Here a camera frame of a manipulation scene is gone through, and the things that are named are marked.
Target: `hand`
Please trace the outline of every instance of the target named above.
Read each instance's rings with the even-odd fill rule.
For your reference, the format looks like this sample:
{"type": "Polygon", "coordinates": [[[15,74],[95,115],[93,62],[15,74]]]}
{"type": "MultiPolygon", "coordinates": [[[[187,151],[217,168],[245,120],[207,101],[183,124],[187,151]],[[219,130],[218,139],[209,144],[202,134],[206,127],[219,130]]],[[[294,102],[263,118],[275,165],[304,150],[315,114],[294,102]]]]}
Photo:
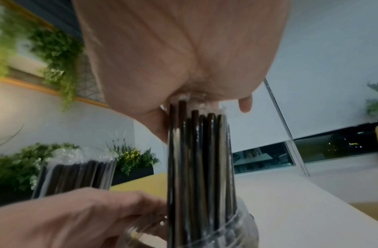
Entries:
{"type": "Polygon", "coordinates": [[[289,0],[74,0],[110,107],[167,140],[172,95],[239,99],[248,112],[280,43],[289,0]]]}
{"type": "Polygon", "coordinates": [[[166,210],[143,192],[86,188],[0,208],[0,248],[114,247],[143,214],[166,210]]]}

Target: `black planter box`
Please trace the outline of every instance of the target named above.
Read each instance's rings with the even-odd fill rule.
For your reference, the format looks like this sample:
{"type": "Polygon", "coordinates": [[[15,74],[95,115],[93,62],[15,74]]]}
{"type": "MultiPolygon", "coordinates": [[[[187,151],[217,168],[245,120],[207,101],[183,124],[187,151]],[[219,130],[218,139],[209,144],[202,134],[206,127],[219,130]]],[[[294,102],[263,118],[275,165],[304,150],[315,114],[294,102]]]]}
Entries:
{"type": "Polygon", "coordinates": [[[30,200],[31,197],[32,191],[15,191],[0,193],[0,207],[20,201],[30,200]]]}
{"type": "Polygon", "coordinates": [[[133,181],[142,177],[147,177],[153,175],[153,167],[145,167],[145,168],[135,168],[130,171],[130,174],[127,176],[126,174],[115,171],[114,177],[112,179],[111,186],[126,183],[129,181],[133,181]]]}

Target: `window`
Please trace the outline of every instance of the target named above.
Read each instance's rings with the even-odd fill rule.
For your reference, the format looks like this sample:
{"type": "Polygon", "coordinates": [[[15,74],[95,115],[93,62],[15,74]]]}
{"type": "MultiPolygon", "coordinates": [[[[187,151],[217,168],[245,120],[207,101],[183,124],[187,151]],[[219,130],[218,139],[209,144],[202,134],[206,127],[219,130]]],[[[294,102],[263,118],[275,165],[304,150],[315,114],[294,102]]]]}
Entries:
{"type": "Polygon", "coordinates": [[[284,143],[235,152],[233,159],[236,174],[292,165],[284,143]]]}
{"type": "Polygon", "coordinates": [[[305,163],[378,152],[375,128],[378,122],[296,139],[305,163]]]}

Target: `clear plastic container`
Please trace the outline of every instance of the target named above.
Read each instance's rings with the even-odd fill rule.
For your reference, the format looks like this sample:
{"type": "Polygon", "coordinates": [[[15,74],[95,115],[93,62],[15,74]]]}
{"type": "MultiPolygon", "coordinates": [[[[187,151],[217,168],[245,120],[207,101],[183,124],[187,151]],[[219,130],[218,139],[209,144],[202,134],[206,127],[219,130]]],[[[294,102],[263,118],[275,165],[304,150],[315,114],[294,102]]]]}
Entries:
{"type": "MultiPolygon", "coordinates": [[[[167,248],[167,221],[166,214],[140,217],[124,232],[116,247],[167,248]]],[[[257,248],[258,241],[259,234],[254,218],[239,199],[238,210],[229,222],[205,238],[181,248],[257,248]]]]}

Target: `bundle of black straws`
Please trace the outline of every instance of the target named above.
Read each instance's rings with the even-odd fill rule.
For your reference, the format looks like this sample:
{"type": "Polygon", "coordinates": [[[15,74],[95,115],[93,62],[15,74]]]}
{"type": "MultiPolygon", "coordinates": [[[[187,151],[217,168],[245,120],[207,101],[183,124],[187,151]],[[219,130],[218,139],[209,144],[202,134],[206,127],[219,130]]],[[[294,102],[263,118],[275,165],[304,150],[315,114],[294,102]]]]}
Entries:
{"type": "Polygon", "coordinates": [[[57,150],[48,165],[43,165],[32,198],[60,194],[92,187],[108,190],[115,171],[116,159],[110,154],[93,154],[82,150],[57,150]]]}
{"type": "Polygon", "coordinates": [[[168,248],[208,237],[237,211],[226,116],[189,109],[187,101],[170,105],[168,248]]]}

